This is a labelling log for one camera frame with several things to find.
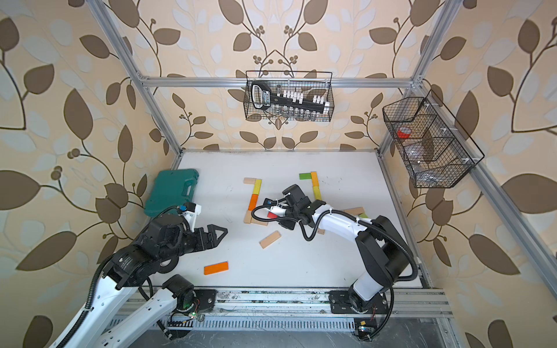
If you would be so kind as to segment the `orange-yellow block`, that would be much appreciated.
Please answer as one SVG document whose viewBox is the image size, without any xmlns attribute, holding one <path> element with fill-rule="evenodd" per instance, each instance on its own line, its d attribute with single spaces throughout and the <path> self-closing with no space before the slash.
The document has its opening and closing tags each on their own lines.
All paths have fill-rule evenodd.
<svg viewBox="0 0 557 348">
<path fill-rule="evenodd" d="M 313 187 L 319 187 L 319 178 L 317 172 L 311 172 L 310 175 Z"/>
</svg>

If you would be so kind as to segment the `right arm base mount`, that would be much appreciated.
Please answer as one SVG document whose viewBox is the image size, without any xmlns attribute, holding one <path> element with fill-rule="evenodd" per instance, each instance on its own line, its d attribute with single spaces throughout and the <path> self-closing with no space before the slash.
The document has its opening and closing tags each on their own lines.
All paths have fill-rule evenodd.
<svg viewBox="0 0 557 348">
<path fill-rule="evenodd" d="M 329 292 L 329 304 L 333 314 L 386 314 L 389 310 L 384 294 L 375 294 L 370 300 L 363 300 L 353 289 Z"/>
</svg>

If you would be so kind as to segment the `orange block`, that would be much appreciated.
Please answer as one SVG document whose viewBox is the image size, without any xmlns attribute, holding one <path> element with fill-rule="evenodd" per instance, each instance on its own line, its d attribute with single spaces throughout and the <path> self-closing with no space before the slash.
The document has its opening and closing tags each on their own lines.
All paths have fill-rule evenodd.
<svg viewBox="0 0 557 348">
<path fill-rule="evenodd" d="M 252 194 L 250 202 L 249 202 L 248 210 L 253 211 L 257 207 L 257 203 L 258 203 L 258 195 L 257 194 Z"/>
<path fill-rule="evenodd" d="M 210 276 L 210 275 L 214 275 L 217 273 L 222 273 L 225 271 L 229 270 L 229 263 L 227 261 L 225 262 L 219 262 L 213 265 L 207 265 L 204 267 L 204 275 L 205 276 Z"/>
</svg>

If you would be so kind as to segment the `wooden block pair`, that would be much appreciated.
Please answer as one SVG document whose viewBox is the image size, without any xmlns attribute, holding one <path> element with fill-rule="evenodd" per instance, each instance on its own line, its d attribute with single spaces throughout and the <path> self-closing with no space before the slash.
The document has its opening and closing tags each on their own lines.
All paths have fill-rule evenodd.
<svg viewBox="0 0 557 348">
<path fill-rule="evenodd" d="M 260 226 L 267 226 L 267 225 L 268 225 L 268 222 L 266 222 L 266 221 L 259 221 L 259 220 L 256 220 L 256 219 L 254 219 L 254 218 L 251 219 L 251 222 L 250 222 L 250 223 L 252 223 L 252 224 L 257 224 L 257 225 L 260 225 Z"/>
<path fill-rule="evenodd" d="M 275 231 L 270 235 L 268 235 L 267 237 L 265 237 L 264 239 L 262 239 L 260 241 L 260 246 L 262 249 L 265 249 L 271 246 L 274 242 L 277 242 L 279 239 L 281 239 L 281 234 L 279 231 Z"/>
</svg>

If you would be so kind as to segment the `yellow block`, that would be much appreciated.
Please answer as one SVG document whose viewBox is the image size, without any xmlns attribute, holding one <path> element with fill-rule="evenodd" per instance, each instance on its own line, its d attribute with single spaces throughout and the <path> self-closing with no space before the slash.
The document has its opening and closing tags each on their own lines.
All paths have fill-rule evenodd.
<svg viewBox="0 0 557 348">
<path fill-rule="evenodd" d="M 321 191 L 318 186 L 313 187 L 313 193 L 316 200 L 322 200 Z"/>
<path fill-rule="evenodd" d="M 261 192 L 261 186 L 262 186 L 262 180 L 261 179 L 256 179 L 255 180 L 255 184 L 254 184 L 254 189 L 253 189 L 253 194 L 254 195 L 259 195 Z"/>
</svg>

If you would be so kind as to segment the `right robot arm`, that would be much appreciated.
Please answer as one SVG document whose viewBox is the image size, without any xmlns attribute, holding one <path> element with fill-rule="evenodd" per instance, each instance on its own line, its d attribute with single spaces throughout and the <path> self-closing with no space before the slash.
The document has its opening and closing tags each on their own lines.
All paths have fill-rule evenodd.
<svg viewBox="0 0 557 348">
<path fill-rule="evenodd" d="M 350 291 L 361 305 L 398 282 L 418 278 L 419 267 L 413 252 L 387 217 L 362 218 L 322 200 L 312 201 L 296 184 L 285 189 L 283 195 L 271 204 L 270 212 L 303 228 L 310 226 L 313 229 L 310 235 L 303 232 L 306 241 L 313 240 L 321 229 L 355 243 L 365 273 L 350 286 Z"/>
</svg>

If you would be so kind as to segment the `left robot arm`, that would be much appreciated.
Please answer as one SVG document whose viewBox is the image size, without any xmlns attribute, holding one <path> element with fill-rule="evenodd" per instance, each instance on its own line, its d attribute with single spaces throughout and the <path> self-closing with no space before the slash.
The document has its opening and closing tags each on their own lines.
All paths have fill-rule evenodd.
<svg viewBox="0 0 557 348">
<path fill-rule="evenodd" d="M 196 227 L 200 211 L 194 203 L 163 210 L 130 245 L 101 261 L 84 306 L 52 346 L 129 347 L 153 325 L 171 338 L 163 319 L 178 314 L 190 321 L 213 309 L 214 290 L 196 291 L 178 274 L 159 289 L 151 279 L 171 272 L 184 255 L 215 249 L 227 236 L 214 224 Z"/>
</svg>

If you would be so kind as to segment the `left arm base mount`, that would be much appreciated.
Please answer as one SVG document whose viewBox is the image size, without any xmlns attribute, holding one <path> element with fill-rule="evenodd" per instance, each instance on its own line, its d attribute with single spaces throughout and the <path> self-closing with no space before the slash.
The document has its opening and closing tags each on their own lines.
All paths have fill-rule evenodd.
<svg viewBox="0 0 557 348">
<path fill-rule="evenodd" d="M 215 289 L 183 289 L 166 291 L 171 296 L 169 313 L 183 316 L 195 316 L 197 313 L 211 311 L 216 304 L 217 291 Z"/>
</svg>

